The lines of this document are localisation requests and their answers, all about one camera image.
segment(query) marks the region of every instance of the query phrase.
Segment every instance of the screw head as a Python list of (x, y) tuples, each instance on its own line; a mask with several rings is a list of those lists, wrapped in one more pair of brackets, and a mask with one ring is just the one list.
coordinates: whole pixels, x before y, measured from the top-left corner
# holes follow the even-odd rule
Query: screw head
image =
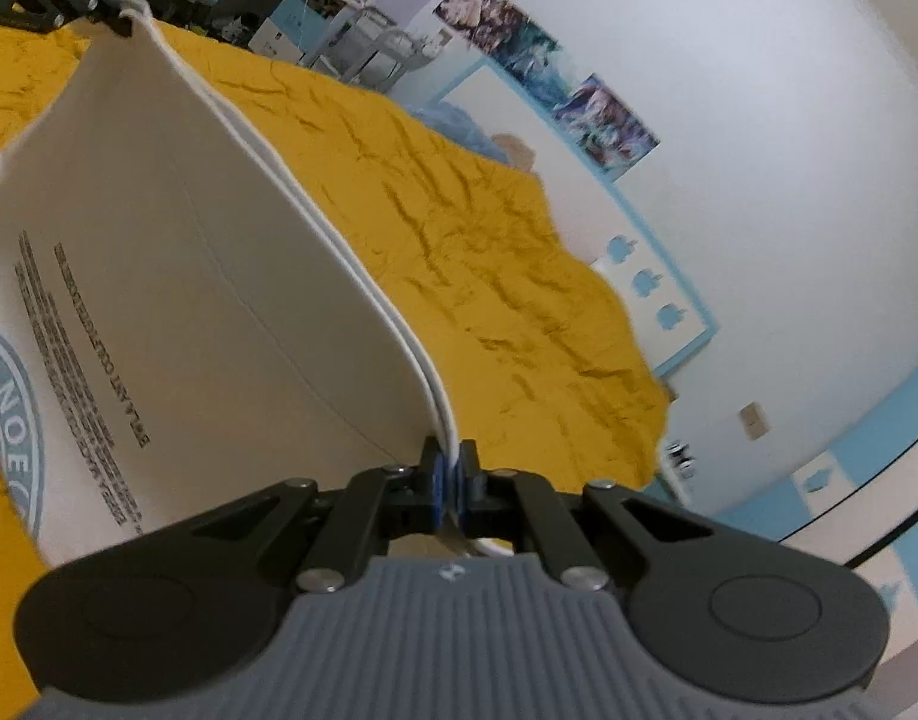
[(305, 592), (335, 592), (346, 583), (346, 577), (331, 568), (309, 568), (296, 577), (296, 584)]
[(573, 565), (559, 576), (566, 587), (595, 592), (609, 584), (609, 574), (594, 565)]

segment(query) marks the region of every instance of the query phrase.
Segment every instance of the blue circular logo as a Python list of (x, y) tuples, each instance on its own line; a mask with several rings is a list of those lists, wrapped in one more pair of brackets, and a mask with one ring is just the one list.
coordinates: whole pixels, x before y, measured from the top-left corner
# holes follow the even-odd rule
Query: blue circular logo
[(29, 376), (0, 336), (0, 469), (33, 538), (43, 510), (43, 428)]

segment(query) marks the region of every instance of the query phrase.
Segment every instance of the colorful poster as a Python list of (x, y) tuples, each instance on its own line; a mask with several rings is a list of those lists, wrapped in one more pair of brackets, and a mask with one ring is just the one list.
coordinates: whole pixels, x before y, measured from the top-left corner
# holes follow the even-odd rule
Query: colorful poster
[(510, 1), (443, 0), (435, 14), (512, 76), (609, 180), (659, 144), (616, 93)]

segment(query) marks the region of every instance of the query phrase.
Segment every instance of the circular indentation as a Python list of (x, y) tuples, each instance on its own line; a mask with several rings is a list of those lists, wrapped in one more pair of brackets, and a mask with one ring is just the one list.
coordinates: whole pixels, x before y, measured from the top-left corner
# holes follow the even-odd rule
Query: circular indentation
[(573, 565), (559, 576), (566, 587), (573, 590), (601, 590), (609, 584), (609, 574), (594, 565)]
[(811, 589), (770, 575), (725, 581), (712, 591), (709, 606), (723, 628), (758, 641), (801, 637), (822, 616), (822, 602)]
[(309, 568), (296, 577), (300, 590), (307, 592), (335, 592), (346, 583), (346, 577), (332, 568)]
[(86, 594), (83, 617), (105, 637), (150, 640), (181, 627), (194, 603), (189, 589), (174, 579), (112, 579)]

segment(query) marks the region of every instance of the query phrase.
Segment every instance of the gray ribbed gripper base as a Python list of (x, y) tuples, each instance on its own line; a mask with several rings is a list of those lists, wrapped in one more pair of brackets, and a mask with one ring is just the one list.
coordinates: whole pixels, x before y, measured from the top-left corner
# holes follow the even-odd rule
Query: gray ribbed gripper base
[(292, 605), (265, 652), (182, 697), (120, 707), (46, 691), (27, 720), (873, 720), (860, 690), (765, 707), (680, 680), (603, 592), (535, 555), (376, 557), (358, 583)]

